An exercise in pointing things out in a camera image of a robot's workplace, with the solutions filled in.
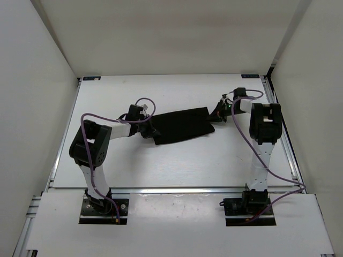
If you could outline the black skirt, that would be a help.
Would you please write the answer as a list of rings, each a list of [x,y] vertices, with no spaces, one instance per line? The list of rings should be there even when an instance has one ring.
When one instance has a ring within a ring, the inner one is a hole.
[[[160,133],[154,137],[155,144],[167,145],[215,132],[208,115],[208,108],[201,107],[153,116],[152,124]]]

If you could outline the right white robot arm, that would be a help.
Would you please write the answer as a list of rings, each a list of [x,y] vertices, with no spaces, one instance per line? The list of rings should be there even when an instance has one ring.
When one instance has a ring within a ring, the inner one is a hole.
[[[251,97],[237,97],[231,101],[226,95],[219,100],[208,117],[211,122],[226,122],[235,114],[250,114],[249,135],[253,147],[250,173],[242,193],[242,200],[232,209],[256,214],[268,205],[267,174],[275,144],[282,135],[281,105],[260,103]]]

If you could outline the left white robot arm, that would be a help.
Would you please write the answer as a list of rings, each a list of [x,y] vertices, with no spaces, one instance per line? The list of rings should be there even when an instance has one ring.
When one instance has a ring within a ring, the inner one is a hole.
[[[117,120],[110,125],[84,120],[70,146],[69,156],[83,173],[87,185],[85,195],[89,204],[101,215],[112,213],[120,217],[120,207],[112,198],[103,171],[109,143],[136,133],[141,134],[144,139],[161,135],[150,120]]]

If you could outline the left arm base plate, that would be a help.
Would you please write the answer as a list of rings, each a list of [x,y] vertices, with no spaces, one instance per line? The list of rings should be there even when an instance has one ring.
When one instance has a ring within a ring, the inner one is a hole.
[[[120,215],[117,219],[115,207],[110,203],[106,209],[94,208],[88,198],[84,197],[81,205],[79,224],[126,225],[128,221],[129,199],[114,199]]]

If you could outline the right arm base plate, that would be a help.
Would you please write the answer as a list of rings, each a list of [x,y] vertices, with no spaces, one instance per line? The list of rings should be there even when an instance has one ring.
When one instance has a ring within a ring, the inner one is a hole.
[[[224,198],[219,206],[225,212],[226,226],[275,226],[267,190],[244,190],[240,198]]]

